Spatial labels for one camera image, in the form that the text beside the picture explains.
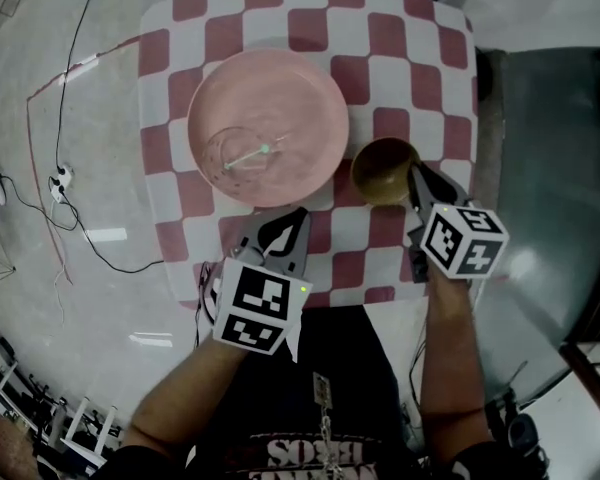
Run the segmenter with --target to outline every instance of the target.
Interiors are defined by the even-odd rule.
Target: chain
[[[320,421],[320,434],[327,449],[324,468],[322,469],[321,479],[325,480],[344,480],[344,471],[338,465],[338,456],[334,453],[331,446],[331,418],[327,413],[327,408],[322,406],[322,419]]]

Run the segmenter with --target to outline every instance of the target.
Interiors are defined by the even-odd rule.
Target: wooden bowl
[[[351,182],[369,204],[397,204],[409,195],[407,174],[419,162],[418,152],[408,142],[395,137],[375,139],[353,159]]]

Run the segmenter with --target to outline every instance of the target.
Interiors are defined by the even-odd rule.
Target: black pants
[[[313,372],[333,393],[332,432],[402,441],[398,387],[362,306],[305,311],[293,363],[286,342],[273,356],[251,353],[223,398],[199,452],[249,436],[320,433]]]

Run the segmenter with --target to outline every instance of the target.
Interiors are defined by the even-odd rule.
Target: checkered tablecloth
[[[245,49],[301,52],[335,79],[350,141],[335,176],[301,204],[312,211],[306,307],[423,295],[405,233],[413,212],[370,207],[349,183],[373,137],[408,140],[470,189],[476,154],[476,65],[469,22],[429,0],[167,0],[142,18],[138,85],[142,152],[160,247],[176,300],[195,307],[197,273],[233,246],[253,208],[213,189],[187,137],[195,89]]]

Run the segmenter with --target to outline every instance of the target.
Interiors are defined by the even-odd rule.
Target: pink plate
[[[287,50],[251,50],[224,61],[198,87],[188,121],[191,151],[207,181],[258,207],[318,190],[349,138],[336,83]]]

